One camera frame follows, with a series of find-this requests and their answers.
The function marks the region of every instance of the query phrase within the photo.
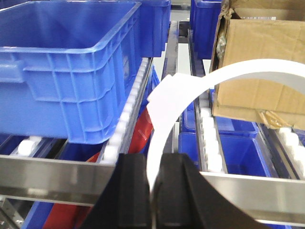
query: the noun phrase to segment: box flap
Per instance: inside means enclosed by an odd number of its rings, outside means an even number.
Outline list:
[[[213,115],[220,117],[228,117],[233,119],[245,120],[250,122],[263,123],[269,128],[277,129],[281,126],[293,126],[296,129],[305,130],[305,115],[303,114],[292,114],[284,112],[274,112],[279,119],[282,119],[287,123],[286,125],[281,125],[278,120],[278,126],[271,126],[270,123],[266,122],[260,115],[260,111],[255,109],[234,107],[234,106],[219,106],[215,100],[213,105]]]

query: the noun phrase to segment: storage rack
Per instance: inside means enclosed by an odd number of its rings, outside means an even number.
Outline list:
[[[185,30],[188,23],[172,21],[169,30],[163,76],[176,72],[179,29]],[[189,51],[192,74],[204,76],[202,61],[196,59],[189,31]],[[137,96],[131,121],[124,134],[120,152],[127,153],[131,133],[139,111],[147,76],[151,72],[152,58],[146,60],[144,80]],[[202,133],[199,125],[198,100],[195,100],[196,129]],[[174,130],[168,138],[164,152],[173,152]],[[305,181],[299,180],[298,171],[289,161],[287,153],[280,145],[277,134],[260,126],[259,139],[266,160],[272,160],[279,177],[253,177],[205,172],[203,152],[200,155],[202,175],[228,200],[248,213],[254,219],[264,223],[290,224],[305,226]],[[60,153],[65,140],[56,140],[50,145],[51,155]],[[203,141],[197,135],[197,144],[203,149]],[[14,157],[0,155],[0,229],[20,228],[24,218],[8,204],[6,198],[20,200],[49,201],[82,206],[92,206],[105,188],[114,170],[114,163],[99,158],[97,163],[63,161],[57,159]],[[71,176],[77,179],[71,182]]]

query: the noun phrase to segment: metal bar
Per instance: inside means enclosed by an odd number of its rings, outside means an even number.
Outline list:
[[[195,52],[193,47],[193,30],[188,30],[188,43],[189,43],[191,75],[204,77],[205,69],[203,66],[203,62],[201,59],[197,58],[197,52]]]
[[[0,229],[18,229],[18,227],[0,210]]]
[[[205,70],[203,66],[202,60],[197,58],[197,53],[193,49],[193,31],[189,30],[188,33],[188,40],[189,40],[189,53],[190,53],[190,65],[191,65],[191,75],[198,76],[198,77],[204,77],[205,76]],[[207,171],[207,164],[204,158],[205,152],[204,152],[204,146],[203,146],[203,129],[201,126],[201,118],[199,114],[199,98],[196,98],[194,100],[194,112],[195,112],[195,125],[196,125],[196,136],[197,136],[197,147],[199,150],[199,169],[201,171]],[[216,129],[216,138],[219,142],[219,153],[222,156],[223,159],[223,170],[225,173],[228,173],[227,165],[224,160],[224,152],[221,145],[220,137],[218,134],[218,127],[216,120],[214,119],[214,126]]]
[[[171,21],[161,79],[177,72],[179,21]]]
[[[91,206],[113,170],[95,163],[0,156],[0,195]]]
[[[137,118],[138,118],[140,106],[141,106],[141,103],[142,103],[142,100],[143,100],[145,88],[146,88],[146,85],[148,83],[148,78],[149,78],[149,75],[151,74],[151,72],[153,70],[152,63],[153,63],[153,59],[148,58],[148,64],[147,64],[146,69],[145,69],[143,82],[141,84],[141,88],[140,88],[140,91],[138,93],[138,97],[137,97],[135,106],[132,110],[132,115],[130,117],[129,124],[127,125],[127,128],[126,128],[126,134],[123,136],[121,148],[119,148],[120,153],[123,153],[123,154],[128,153],[130,142],[132,140],[134,126],[137,122]]]
[[[21,228],[24,219],[16,211],[14,206],[4,197],[0,197],[0,210],[2,211],[2,214],[5,214],[6,217],[8,217],[12,221],[11,224],[13,228]]]
[[[161,79],[163,80],[167,75],[174,75],[177,72],[178,63],[178,39],[179,39],[179,21],[171,21],[168,41],[166,46],[166,53],[163,65],[163,72]],[[171,130],[163,152],[164,153],[174,153],[174,133]]]
[[[118,146],[118,152],[120,152],[122,154],[127,154],[128,150],[129,150],[130,142],[131,142],[132,135],[133,135],[134,126],[135,126],[136,121],[137,121],[137,117],[138,117],[140,106],[141,106],[141,103],[142,103],[142,100],[143,100],[145,88],[146,88],[146,85],[148,83],[149,75],[152,73],[152,70],[153,70],[152,63],[153,63],[152,58],[143,58],[141,66],[140,66],[140,68],[142,66],[146,66],[146,68],[144,70],[144,77],[143,77],[143,80],[140,84],[140,89],[139,89],[138,95],[136,97],[135,104],[132,108],[130,119],[129,119],[128,124],[126,126],[125,132],[122,136],[122,141],[119,143],[120,145]],[[103,144],[100,156],[97,160],[97,163],[104,163],[103,162],[103,154],[107,150],[108,145],[109,145],[109,141],[107,141]]]
[[[305,181],[201,173],[225,198],[263,223],[305,226]]]
[[[258,124],[260,133],[269,148],[272,162],[280,178],[299,179],[294,168],[289,163],[285,149],[283,148],[274,130],[270,130],[262,124]]]
[[[92,206],[112,166],[0,156],[0,195]],[[305,226],[305,181],[202,173],[229,201],[257,220]]]

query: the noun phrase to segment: white roller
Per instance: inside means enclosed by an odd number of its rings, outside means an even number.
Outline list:
[[[154,127],[147,158],[147,177],[151,191],[159,172],[166,139],[177,118],[200,94],[221,82],[235,79],[270,80],[305,94],[305,65],[286,60],[258,59],[238,62],[202,78],[181,73],[166,76],[150,94],[147,105]]]
[[[139,88],[132,88],[132,89],[130,90],[130,94],[131,94],[131,95],[137,96],[138,93],[139,93]]]
[[[279,133],[280,133],[280,134],[291,133],[291,127],[281,127],[281,128],[279,129]]]
[[[210,140],[204,142],[204,151],[207,155],[219,154],[219,143],[217,140]]]
[[[211,109],[210,107],[203,107],[200,108],[200,117],[204,118],[204,117],[211,117]]]
[[[41,142],[42,137],[40,137],[40,136],[30,136],[29,140],[32,140],[34,142],[38,142],[39,143],[39,142]]]
[[[130,112],[123,111],[120,117],[120,121],[128,122],[130,119],[130,115],[131,115]]]
[[[127,122],[120,120],[116,125],[115,132],[124,133],[127,128]]]
[[[109,138],[109,144],[118,146],[121,143],[122,138],[123,138],[123,133],[116,132],[111,136],[111,138]]]
[[[203,142],[204,145],[206,142],[216,140],[216,129],[214,127],[206,127],[203,129]]]
[[[139,91],[140,86],[141,86],[141,83],[140,83],[140,82],[134,82],[133,85],[132,85],[132,88]]]
[[[141,83],[142,80],[143,80],[143,74],[138,74],[136,77],[135,77],[135,82],[139,82]]]
[[[133,104],[131,104],[131,103],[126,103],[125,106],[124,106],[123,111],[126,111],[126,112],[131,113],[131,112],[132,112],[132,107],[133,107]]]
[[[22,140],[18,146],[18,155],[29,156],[37,145],[38,142],[36,141],[32,141],[29,139]]]
[[[127,99],[126,102],[129,103],[129,104],[134,104],[135,101],[136,101],[136,96],[130,94],[130,95],[128,96],[128,99]]]
[[[212,117],[203,117],[202,128],[214,128],[214,119]]]
[[[299,137],[296,133],[285,132],[283,133],[284,144],[286,146],[298,146]]]
[[[304,147],[296,147],[295,148],[294,160],[295,161],[305,160],[305,148]]]
[[[103,155],[103,160],[104,161],[110,161],[110,162],[116,162],[118,159],[118,150],[119,146],[118,145],[107,145],[105,148],[105,152]]]
[[[299,168],[301,170],[301,173],[303,174],[303,177],[305,177],[305,160],[300,161]]]
[[[223,170],[223,159],[218,154],[209,154],[207,155],[208,160],[208,171],[214,173],[221,173]]]
[[[295,155],[298,155],[298,154],[304,154],[305,155],[305,147],[304,146],[290,146],[290,147],[288,147],[288,149],[289,149],[289,152],[291,152],[293,157]]]

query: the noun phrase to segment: crate rim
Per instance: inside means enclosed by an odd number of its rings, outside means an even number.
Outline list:
[[[66,0],[56,0],[54,2],[89,2],[89,1],[66,1]],[[108,2],[119,4],[122,1],[91,1],[91,2]],[[51,1],[28,1],[19,5],[11,6],[9,8],[1,9],[1,11],[11,10],[18,7],[23,7],[27,4],[53,4]],[[133,3],[134,6],[92,47],[81,48],[81,49],[65,49],[65,48],[38,48],[38,47],[8,47],[1,46],[0,52],[19,52],[19,53],[63,53],[63,54],[84,54],[84,53],[93,53],[99,50],[104,49],[110,40],[120,31],[123,25],[134,15],[134,13],[141,6],[140,2],[137,1],[124,1],[124,3]]]

